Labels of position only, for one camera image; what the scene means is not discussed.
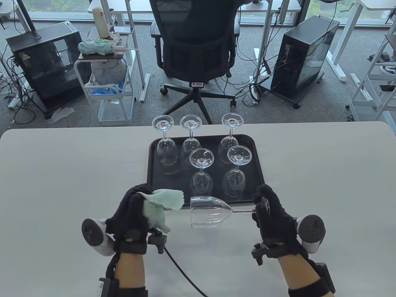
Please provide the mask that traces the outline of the person's left hand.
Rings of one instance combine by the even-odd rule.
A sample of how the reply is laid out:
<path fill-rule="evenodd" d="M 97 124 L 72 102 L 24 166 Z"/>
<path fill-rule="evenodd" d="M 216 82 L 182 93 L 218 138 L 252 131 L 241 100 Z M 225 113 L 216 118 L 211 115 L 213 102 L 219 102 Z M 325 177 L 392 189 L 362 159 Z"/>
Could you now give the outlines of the person's left hand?
<path fill-rule="evenodd" d="M 147 252 L 148 222 L 143 215 L 144 196 L 152 194 L 144 183 L 130 188 L 112 217 L 105 221 L 106 233 L 114 236 L 114 251 L 144 255 Z"/>

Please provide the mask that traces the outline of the person's right hand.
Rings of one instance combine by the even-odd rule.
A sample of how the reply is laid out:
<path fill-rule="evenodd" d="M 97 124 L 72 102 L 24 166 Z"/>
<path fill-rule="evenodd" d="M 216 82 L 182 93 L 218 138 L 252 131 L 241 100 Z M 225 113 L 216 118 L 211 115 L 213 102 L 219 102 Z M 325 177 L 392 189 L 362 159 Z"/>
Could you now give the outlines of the person's right hand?
<path fill-rule="evenodd" d="M 277 259 L 300 254 L 304 259 L 309 259 L 308 253 L 297 239 L 293 217 L 285 211 L 273 189 L 267 184 L 260 185 L 252 200 L 256 206 L 252 219 L 268 248 L 266 257 Z"/>

